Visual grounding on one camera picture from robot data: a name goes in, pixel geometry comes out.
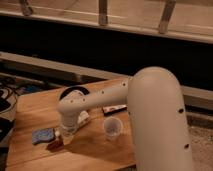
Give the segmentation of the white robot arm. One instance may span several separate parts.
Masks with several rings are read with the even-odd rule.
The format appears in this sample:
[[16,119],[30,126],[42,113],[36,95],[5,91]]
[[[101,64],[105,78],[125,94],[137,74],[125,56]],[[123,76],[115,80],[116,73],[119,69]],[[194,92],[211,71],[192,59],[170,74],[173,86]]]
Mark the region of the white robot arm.
[[194,171],[184,98],[176,76],[147,67],[115,85],[59,101],[61,128],[77,132],[81,112],[125,104],[137,171]]

